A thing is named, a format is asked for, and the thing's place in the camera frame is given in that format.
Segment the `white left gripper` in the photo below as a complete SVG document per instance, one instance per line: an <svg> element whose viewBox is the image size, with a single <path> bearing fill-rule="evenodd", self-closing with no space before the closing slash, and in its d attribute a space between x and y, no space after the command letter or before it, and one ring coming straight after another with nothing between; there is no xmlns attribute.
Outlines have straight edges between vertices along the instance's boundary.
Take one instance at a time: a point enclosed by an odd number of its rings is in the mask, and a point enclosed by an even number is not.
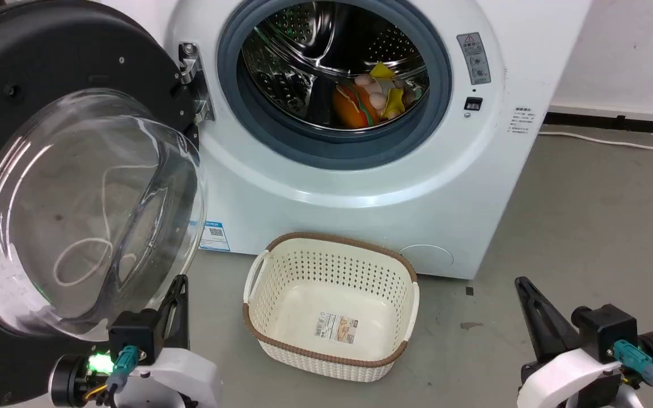
<svg viewBox="0 0 653 408"><path fill-rule="evenodd" d="M188 277L179 274L161 302L163 347L152 365L137 366L117 407L218 407L222 380L213 362L190 349Z"/></svg>

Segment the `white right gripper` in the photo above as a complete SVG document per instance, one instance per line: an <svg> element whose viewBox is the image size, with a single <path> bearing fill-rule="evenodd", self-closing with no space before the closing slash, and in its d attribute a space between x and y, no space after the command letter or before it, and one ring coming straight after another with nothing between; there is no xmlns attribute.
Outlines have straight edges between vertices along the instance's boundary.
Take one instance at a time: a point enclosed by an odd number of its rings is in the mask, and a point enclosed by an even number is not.
<svg viewBox="0 0 653 408"><path fill-rule="evenodd" d="M528 277L516 278L515 287L537 363L546 363L524 382L516 406L557 407L605 371L619 369L619 361L601 363L580 349L578 331Z"/></svg>

